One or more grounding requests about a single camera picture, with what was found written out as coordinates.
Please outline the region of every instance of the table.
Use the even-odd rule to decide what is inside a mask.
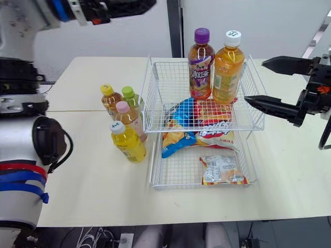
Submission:
[[[46,191],[50,202],[43,206],[38,226],[123,226],[331,215],[331,152],[318,150],[326,125],[319,116],[307,115],[300,128],[266,116],[265,130],[253,133],[252,154],[258,180],[249,187],[151,188],[149,158],[131,164],[114,147],[109,136],[110,118],[103,110],[99,93],[100,84],[111,83],[104,80],[109,75],[117,82],[112,83],[116,91],[130,82],[139,92],[144,75],[141,64],[145,62],[146,58],[79,57],[50,91],[48,116],[70,133],[75,147],[69,160],[49,176]],[[305,85],[302,76],[278,75],[260,66],[258,70],[269,95],[287,103],[296,102]],[[86,86],[79,95],[68,93],[74,93],[79,85]],[[148,150],[155,135],[148,137]]]

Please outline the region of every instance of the chip bag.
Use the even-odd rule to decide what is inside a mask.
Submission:
[[[203,185],[249,183],[238,169],[237,159],[234,155],[205,156],[201,157],[200,161],[205,167]]]
[[[195,125],[207,127],[205,130],[211,129],[210,131],[200,131],[195,134],[197,140],[194,144],[195,146],[237,150],[233,131],[225,131],[230,129],[232,104],[236,101],[237,98],[232,103],[225,105],[218,104],[214,99],[194,102]]]
[[[231,121],[233,104],[237,98],[230,104],[220,105],[214,99],[195,100],[194,101],[194,123],[195,126],[208,126],[221,120]]]
[[[164,133],[162,142],[162,158],[165,159],[179,149],[190,146],[196,142],[193,132]]]
[[[220,131],[200,131],[195,134],[196,143],[194,146],[208,146],[212,148],[230,148],[238,151],[235,145],[233,131],[222,131],[229,129],[229,122],[217,121],[210,127],[219,127]]]
[[[193,125],[193,98],[182,101],[171,108],[166,115],[165,125],[171,129],[182,129]],[[193,132],[167,132],[162,134],[162,158],[165,159],[179,149],[193,145],[195,135]]]

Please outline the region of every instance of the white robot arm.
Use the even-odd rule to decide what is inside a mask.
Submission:
[[[0,247],[12,247],[22,229],[34,230],[44,187],[71,154],[73,142],[45,116],[48,102],[39,93],[46,81],[33,66],[37,32],[60,22],[109,23],[111,18],[143,14],[156,0],[0,1]]]

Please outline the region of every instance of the white wire basket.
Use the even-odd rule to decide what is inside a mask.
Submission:
[[[159,133],[150,161],[149,182],[157,190],[249,186],[257,180],[249,148],[249,142],[251,143],[253,140],[251,134],[252,132],[235,132],[235,143],[238,151],[208,147],[187,147],[163,159],[161,157],[162,134]],[[235,155],[238,169],[246,177],[248,184],[202,185],[204,166],[199,158],[215,155]]]
[[[149,60],[141,93],[143,95],[144,85],[148,85],[148,91],[144,97],[145,106],[142,111],[144,132],[220,130],[218,126],[200,125],[194,120],[194,117],[189,120],[192,123],[189,127],[169,127],[168,120],[171,119],[173,110],[182,101],[190,98],[188,63]],[[217,111],[218,116],[222,115],[229,120],[229,125],[221,128],[224,131],[263,130],[264,114],[253,108],[244,99],[244,96],[255,95],[266,95],[266,92],[255,64],[249,56],[241,73],[236,102],[222,105],[222,108],[210,105],[212,111],[208,117],[217,119],[218,117],[213,118]]]

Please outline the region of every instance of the plastic bottle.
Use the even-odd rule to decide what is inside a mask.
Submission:
[[[115,119],[121,121],[124,125],[132,127],[139,136],[141,142],[147,139],[147,134],[143,132],[143,124],[137,110],[130,109],[127,102],[121,101],[116,104],[117,114]]]
[[[122,95],[114,92],[112,86],[109,84],[102,85],[100,89],[103,94],[101,102],[112,119],[115,120],[115,115],[117,114],[116,104],[122,101]]]
[[[190,70],[190,93],[195,99],[207,99],[211,92],[212,69],[215,58],[214,49],[208,45],[209,30],[198,28],[194,32],[195,45],[188,54]]]
[[[236,95],[245,56],[238,48],[242,34],[231,30],[225,34],[225,47],[215,55],[213,98],[220,104],[231,103]]]
[[[146,148],[140,141],[137,133],[120,121],[110,123],[112,139],[115,146],[127,157],[130,162],[138,163],[146,157]]]
[[[139,111],[139,113],[144,109],[144,100],[141,98],[140,103],[138,103],[139,95],[135,94],[132,87],[125,86],[122,88],[123,100],[126,101],[129,107]]]

